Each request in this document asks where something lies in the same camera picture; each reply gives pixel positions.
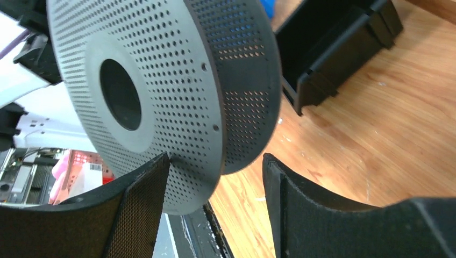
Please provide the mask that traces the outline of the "black cable spool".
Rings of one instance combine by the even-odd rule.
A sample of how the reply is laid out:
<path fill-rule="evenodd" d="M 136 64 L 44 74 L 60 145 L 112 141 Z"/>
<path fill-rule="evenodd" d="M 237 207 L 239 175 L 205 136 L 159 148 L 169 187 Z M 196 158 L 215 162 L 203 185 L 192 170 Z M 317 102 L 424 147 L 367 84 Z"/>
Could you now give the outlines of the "black cable spool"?
<path fill-rule="evenodd" d="M 114 175 L 169 155 L 164 213 L 194 212 L 267 146 L 281 65 L 259 1 L 47 1 L 46 11 L 73 107 Z"/>

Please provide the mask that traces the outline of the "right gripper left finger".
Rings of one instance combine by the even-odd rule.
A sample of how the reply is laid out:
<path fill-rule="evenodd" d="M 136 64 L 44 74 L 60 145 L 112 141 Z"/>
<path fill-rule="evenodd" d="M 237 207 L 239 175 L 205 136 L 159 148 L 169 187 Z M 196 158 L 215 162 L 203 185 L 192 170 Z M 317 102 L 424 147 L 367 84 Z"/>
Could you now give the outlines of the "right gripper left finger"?
<path fill-rule="evenodd" d="M 162 153 L 58 205 L 1 206 L 1 257 L 152 257 L 169 167 Z"/>

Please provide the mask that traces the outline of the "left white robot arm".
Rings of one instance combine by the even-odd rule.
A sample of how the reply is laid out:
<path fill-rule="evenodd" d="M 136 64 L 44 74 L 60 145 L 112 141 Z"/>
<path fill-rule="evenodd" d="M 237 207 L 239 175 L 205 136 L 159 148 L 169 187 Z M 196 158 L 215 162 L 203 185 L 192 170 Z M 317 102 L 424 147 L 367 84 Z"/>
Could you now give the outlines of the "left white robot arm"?
<path fill-rule="evenodd" d="M 45 1 L 1 1 L 1 150 L 93 152 L 55 60 Z"/>

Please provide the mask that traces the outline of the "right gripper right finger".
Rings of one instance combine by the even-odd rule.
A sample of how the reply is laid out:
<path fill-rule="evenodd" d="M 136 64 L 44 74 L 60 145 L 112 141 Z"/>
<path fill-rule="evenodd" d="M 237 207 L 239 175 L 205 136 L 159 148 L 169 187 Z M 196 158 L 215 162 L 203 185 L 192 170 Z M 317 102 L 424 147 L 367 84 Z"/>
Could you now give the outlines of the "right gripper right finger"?
<path fill-rule="evenodd" d="M 336 194 L 274 155 L 262 161 L 277 257 L 455 257 L 455 198 L 376 207 Z"/>

